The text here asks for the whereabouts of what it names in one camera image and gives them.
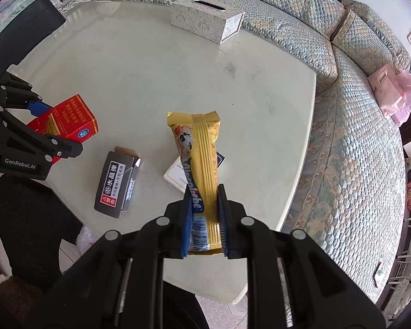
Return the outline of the trash bin with plastic bag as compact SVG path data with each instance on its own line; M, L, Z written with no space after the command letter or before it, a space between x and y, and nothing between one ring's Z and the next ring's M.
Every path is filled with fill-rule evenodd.
M98 236L95 235L91 229L87 226L83 226L77 236L76 246L80 256L85 254L91 246L93 246L98 240Z

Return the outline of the pink bag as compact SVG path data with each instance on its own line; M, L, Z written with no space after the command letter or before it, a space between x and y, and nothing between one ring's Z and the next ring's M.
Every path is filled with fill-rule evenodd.
M401 127L411 114L411 74L386 64L367 79L383 116Z

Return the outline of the white metal rack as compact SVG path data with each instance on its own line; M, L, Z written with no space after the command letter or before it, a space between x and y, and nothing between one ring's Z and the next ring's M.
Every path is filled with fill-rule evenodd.
M411 218L406 219L406 223L411 230ZM387 283L393 292L382 311L386 322L395 320L411 301L411 238L408 249L396 256L395 264L396 274Z

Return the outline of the red cigarette box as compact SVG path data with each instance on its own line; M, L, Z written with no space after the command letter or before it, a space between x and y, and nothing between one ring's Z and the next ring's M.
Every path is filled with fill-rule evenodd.
M96 116L80 94L57 104L31 102L28 109L35 119L27 126L40 135L52 135L76 143L83 143L98 133Z

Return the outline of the black cigarette box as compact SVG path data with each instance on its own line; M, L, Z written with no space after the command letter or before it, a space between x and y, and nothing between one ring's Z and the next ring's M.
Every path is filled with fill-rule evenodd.
M116 146L110 151L99 179L94 210L112 218L127 212L140 164L140 155L132 149Z

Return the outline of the patterned tissue box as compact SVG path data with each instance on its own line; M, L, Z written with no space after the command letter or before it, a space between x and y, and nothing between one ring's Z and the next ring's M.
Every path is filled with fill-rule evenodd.
M239 33L245 12L212 0L178 0L171 4L171 25L218 45Z

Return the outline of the white blue cigarette box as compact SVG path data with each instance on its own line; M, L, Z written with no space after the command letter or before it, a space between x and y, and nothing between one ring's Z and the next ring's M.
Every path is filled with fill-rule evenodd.
M190 168L189 177L186 177L184 163L181 161L180 157L178 157L176 161L169 167L163 177L168 183L184 193L186 187L189 185L189 180L193 179L192 176L192 168Z

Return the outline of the golden snack wrapper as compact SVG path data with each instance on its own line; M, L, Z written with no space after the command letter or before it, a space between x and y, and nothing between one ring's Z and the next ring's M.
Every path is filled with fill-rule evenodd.
M220 117L215 111L207 114L169 112L167 124L173 132L186 177L190 168L193 173L187 186L185 248L201 255L221 253L216 150Z

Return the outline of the white coffee table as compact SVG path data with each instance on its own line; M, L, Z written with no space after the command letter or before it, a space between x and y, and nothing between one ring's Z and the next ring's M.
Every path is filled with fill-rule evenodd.
M284 225L304 164L315 72L270 42L241 31L222 45L171 25L167 6L90 2L10 71L52 106L79 94L98 122L80 156L60 160L47 183L97 233L128 233L161 216L182 193L164 179L178 158L167 114L220 116L218 180L230 200L272 229ZM142 158L120 218L94 209L108 152Z

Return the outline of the phone on sofa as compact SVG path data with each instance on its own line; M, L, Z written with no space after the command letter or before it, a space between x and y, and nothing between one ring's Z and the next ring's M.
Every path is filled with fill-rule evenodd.
M373 282L375 284L375 287L379 288L382 287L382 280L384 277L384 267L382 265L382 262L379 262L376 266L376 269L374 270L373 273Z

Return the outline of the quilted blue sectional sofa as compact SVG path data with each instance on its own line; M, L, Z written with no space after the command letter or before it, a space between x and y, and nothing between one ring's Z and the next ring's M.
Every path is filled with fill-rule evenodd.
M60 10L90 2L167 6L178 0L71 0ZM246 14L250 32L299 59L316 75L313 119L304 164L280 231L302 228L373 301L382 288L373 273L379 262L388 277L400 240L406 202L406 166L397 126L382 115L367 81L381 62L373 55L364 23L352 25L365 62L328 40L340 21L338 5L310 0L212 0Z

